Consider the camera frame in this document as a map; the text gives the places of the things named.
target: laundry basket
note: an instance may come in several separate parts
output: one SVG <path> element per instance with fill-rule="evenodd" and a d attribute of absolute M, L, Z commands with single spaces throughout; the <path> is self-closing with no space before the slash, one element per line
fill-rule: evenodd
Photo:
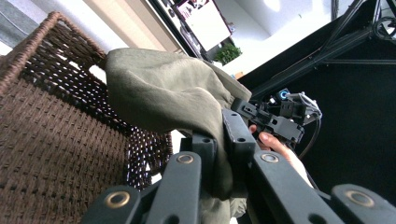
<path fill-rule="evenodd" d="M 78 223 L 105 189 L 143 189 L 165 166 L 170 133 L 117 116 L 90 72 L 105 64 L 59 12 L 0 57 L 0 223 Z"/>

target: wicker basket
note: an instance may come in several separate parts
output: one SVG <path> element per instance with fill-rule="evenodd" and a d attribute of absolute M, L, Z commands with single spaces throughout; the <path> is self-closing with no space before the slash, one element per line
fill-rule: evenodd
<path fill-rule="evenodd" d="M 109 107 L 90 72 L 105 62 L 58 12 L 0 57 L 0 223 L 77 223 L 105 189 L 143 189 L 166 164 L 170 134 Z"/>

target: cloth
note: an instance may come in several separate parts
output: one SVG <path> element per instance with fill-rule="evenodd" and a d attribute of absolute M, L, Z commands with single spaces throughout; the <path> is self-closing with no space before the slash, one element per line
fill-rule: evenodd
<path fill-rule="evenodd" d="M 210 63 L 149 49 L 110 51 L 106 82 L 109 103 L 125 121 L 158 133 L 194 130 L 217 140 L 215 181 L 203 196 L 203 222 L 229 220 L 233 176 L 224 150 L 221 109 L 230 108 L 235 97 L 248 101 L 251 93 Z"/>

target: olive green cloth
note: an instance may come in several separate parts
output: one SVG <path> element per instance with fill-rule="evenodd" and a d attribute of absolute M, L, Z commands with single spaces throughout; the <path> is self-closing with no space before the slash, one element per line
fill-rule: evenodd
<path fill-rule="evenodd" d="M 208 189 L 217 199 L 203 202 L 203 222 L 222 223 L 230 211 L 215 213 L 230 209 L 233 176 L 224 150 L 221 109 L 230 108 L 235 97 L 247 101 L 251 93 L 210 63 L 149 49 L 110 51 L 106 82 L 109 103 L 125 121 L 158 133 L 194 130 L 218 141 L 214 186 Z"/>

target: green plant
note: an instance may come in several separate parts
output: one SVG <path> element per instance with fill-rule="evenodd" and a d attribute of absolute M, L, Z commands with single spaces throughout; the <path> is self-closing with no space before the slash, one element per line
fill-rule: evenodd
<path fill-rule="evenodd" d="M 225 44 L 215 55 L 215 61 L 225 65 L 242 54 L 240 48 L 232 44 Z"/>

